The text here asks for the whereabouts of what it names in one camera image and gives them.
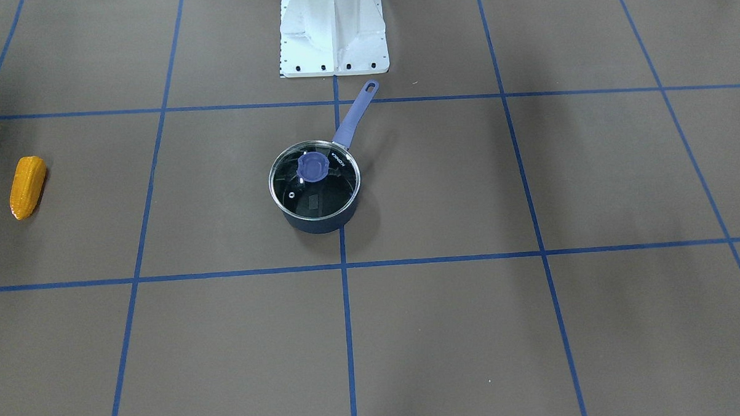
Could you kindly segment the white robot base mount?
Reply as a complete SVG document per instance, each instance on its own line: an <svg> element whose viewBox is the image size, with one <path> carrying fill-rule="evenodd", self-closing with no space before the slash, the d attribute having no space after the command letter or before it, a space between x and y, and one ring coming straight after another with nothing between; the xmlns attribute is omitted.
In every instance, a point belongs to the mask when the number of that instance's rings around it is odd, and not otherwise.
<svg viewBox="0 0 740 416"><path fill-rule="evenodd" d="M390 69L383 0L281 0L279 16L282 78Z"/></svg>

